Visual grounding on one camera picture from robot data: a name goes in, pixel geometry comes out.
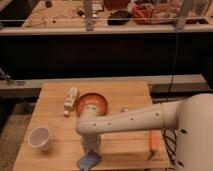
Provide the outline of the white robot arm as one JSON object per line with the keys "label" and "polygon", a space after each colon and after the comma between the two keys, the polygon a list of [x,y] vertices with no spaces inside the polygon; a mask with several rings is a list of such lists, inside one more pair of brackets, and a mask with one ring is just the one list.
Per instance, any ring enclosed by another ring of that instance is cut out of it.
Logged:
{"label": "white robot arm", "polygon": [[213,171],[213,94],[107,113],[106,99],[88,93],[76,103],[76,132],[86,152],[98,151],[104,133],[174,129],[178,131],[176,171]]}

